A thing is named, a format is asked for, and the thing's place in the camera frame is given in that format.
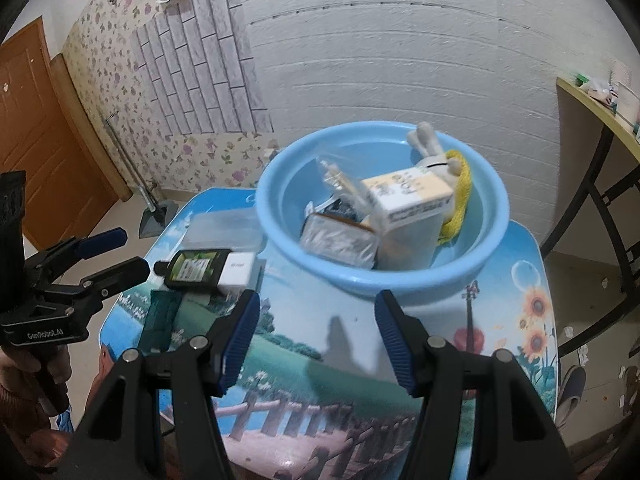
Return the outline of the person left hand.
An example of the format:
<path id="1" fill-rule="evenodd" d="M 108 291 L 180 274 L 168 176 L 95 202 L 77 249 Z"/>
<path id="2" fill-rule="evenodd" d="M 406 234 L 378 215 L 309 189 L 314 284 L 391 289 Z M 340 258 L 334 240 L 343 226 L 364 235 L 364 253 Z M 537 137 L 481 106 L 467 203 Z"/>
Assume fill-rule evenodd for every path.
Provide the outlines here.
<path id="1" fill-rule="evenodd" d="M 7 392 L 20 399 L 37 401 L 50 417 L 56 416 L 50 396 L 43 391 L 36 374 L 40 371 L 39 361 L 28 351 L 13 347 L 1 348 L 1 385 Z M 66 382 L 72 376 L 70 352 L 67 346 L 58 346 L 55 357 L 48 363 L 51 375 L 59 392 L 67 393 Z"/>

